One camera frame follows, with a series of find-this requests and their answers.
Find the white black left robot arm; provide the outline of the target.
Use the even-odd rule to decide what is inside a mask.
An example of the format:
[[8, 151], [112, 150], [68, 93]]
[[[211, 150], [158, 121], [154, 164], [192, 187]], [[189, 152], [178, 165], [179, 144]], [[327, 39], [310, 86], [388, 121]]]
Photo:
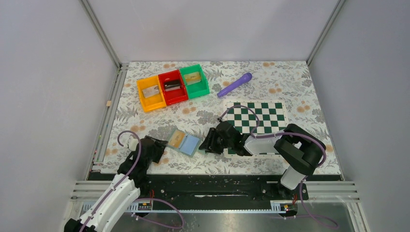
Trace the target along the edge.
[[123, 161], [111, 184], [96, 203], [79, 219], [69, 219], [65, 232], [109, 232], [121, 215], [136, 199], [152, 193], [147, 170], [158, 163], [168, 142], [145, 136], [131, 139], [127, 148], [131, 151]]

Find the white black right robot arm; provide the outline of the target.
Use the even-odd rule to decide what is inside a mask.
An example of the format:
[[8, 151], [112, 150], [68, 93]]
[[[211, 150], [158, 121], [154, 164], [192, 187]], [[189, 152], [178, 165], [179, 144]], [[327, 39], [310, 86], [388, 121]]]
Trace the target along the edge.
[[199, 149], [206, 153], [221, 154], [225, 149], [236, 155], [251, 157], [262, 153], [279, 154], [289, 164], [277, 186], [278, 195], [289, 199], [296, 188], [326, 159], [323, 142], [295, 124], [275, 133], [255, 135], [241, 133], [227, 121], [211, 128]]

